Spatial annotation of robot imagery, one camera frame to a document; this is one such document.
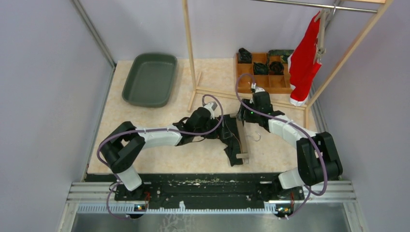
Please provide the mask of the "black striped garment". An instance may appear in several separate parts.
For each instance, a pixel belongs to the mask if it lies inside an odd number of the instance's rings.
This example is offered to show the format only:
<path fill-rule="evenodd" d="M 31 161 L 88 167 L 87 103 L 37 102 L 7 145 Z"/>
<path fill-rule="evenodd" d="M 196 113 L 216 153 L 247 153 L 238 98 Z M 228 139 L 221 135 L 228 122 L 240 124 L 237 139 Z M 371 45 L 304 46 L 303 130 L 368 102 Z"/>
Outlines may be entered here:
<path fill-rule="evenodd" d="M 237 120 L 235 116 L 226 114 L 223 122 L 210 134 L 204 135 L 206 139 L 218 139 L 226 145 L 224 152 L 227 155 L 230 165 L 243 165 L 243 159 L 236 155 L 242 153 L 242 144 L 239 137 Z"/>

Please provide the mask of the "beige clip hanger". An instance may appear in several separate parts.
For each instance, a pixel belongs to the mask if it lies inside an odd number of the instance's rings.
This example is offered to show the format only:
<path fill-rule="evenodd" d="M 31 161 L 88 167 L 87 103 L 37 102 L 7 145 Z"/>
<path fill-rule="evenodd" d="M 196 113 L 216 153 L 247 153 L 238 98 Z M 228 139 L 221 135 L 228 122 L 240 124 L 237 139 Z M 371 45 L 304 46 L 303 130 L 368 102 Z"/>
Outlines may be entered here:
<path fill-rule="evenodd" d="M 230 114 L 230 117 L 235 119 L 236 128 L 237 128 L 237 131 L 238 131 L 237 139 L 238 139 L 238 142 L 239 142 L 239 145 L 240 145 L 240 153 L 237 154 L 235 157 L 237 159 L 242 160 L 242 165 L 249 164 L 250 149 L 249 149 L 247 139 L 250 138 L 252 141 L 258 142 L 258 141 L 261 140 L 261 134 L 259 132 L 255 131 L 255 134 L 259 136 L 258 138 L 254 137 L 252 135 L 247 135 L 245 133 L 244 123 L 242 121 L 239 121 L 236 118 L 235 114 Z"/>
<path fill-rule="evenodd" d="M 326 52 L 326 48 L 324 47 L 324 37 L 325 37 L 325 28 L 327 27 L 329 16 L 333 17 L 336 12 L 336 4 L 334 3 L 333 7 L 330 9 L 321 9 L 318 15 L 314 18 L 314 22 L 319 20 L 319 32 L 317 35 L 317 42 L 316 42 L 316 52 L 313 59 L 313 64 L 319 63 L 321 64 L 322 56 Z"/>

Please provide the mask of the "red underwear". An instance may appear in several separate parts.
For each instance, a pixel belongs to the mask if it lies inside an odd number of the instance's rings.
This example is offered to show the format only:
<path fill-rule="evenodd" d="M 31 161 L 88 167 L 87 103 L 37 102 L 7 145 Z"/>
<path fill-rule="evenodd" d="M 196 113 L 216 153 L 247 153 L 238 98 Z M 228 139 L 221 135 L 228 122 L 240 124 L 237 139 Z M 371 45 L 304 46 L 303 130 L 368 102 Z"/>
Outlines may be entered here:
<path fill-rule="evenodd" d="M 303 39 L 288 57 L 288 72 L 292 89 L 290 103 L 295 106 L 305 104 L 313 79 L 322 66 L 316 59 L 319 31 L 320 20 L 313 16 Z"/>

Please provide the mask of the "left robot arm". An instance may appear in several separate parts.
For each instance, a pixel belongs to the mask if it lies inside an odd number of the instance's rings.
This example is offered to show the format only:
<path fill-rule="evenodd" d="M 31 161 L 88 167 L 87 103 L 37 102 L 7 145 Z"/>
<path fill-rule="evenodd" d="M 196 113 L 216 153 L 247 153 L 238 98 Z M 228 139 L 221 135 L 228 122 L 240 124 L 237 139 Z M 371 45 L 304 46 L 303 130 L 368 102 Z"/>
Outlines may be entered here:
<path fill-rule="evenodd" d="M 195 137 L 216 139 L 223 122 L 223 115 L 215 116 L 213 109 L 204 106 L 166 128 L 137 128 L 126 121 L 100 143 L 97 157 L 126 187 L 126 194 L 139 200 L 144 196 L 145 187 L 133 163 L 142 150 L 182 146 L 192 143 Z"/>

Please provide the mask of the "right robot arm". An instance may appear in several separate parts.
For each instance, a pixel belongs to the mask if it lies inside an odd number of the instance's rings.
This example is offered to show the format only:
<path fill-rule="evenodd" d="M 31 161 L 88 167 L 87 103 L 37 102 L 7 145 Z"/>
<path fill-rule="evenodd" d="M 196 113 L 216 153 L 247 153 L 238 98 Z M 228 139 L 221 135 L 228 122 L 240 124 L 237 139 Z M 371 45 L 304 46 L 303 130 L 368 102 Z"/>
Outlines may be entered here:
<path fill-rule="evenodd" d="M 258 124 L 296 149 L 297 167 L 280 173 L 272 186 L 276 198 L 285 199 L 292 188 L 325 184 L 343 173 L 332 135 L 305 129 L 284 112 L 275 111 L 267 92 L 256 92 L 250 100 L 241 99 L 237 118 Z"/>

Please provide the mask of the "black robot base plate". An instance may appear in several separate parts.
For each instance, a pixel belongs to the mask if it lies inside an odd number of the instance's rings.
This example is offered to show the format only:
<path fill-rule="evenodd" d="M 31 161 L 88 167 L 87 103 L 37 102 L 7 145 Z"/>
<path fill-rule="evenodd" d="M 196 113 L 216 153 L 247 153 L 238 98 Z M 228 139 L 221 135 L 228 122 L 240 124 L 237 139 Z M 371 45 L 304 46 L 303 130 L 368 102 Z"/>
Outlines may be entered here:
<path fill-rule="evenodd" d="M 245 195 L 258 200 L 279 200 L 293 197 L 301 187 L 283 190 L 276 182 L 278 173 L 216 173 L 216 174 L 141 174 L 143 183 L 134 191 L 118 187 L 119 200 L 149 200 L 156 190 L 193 196 Z"/>

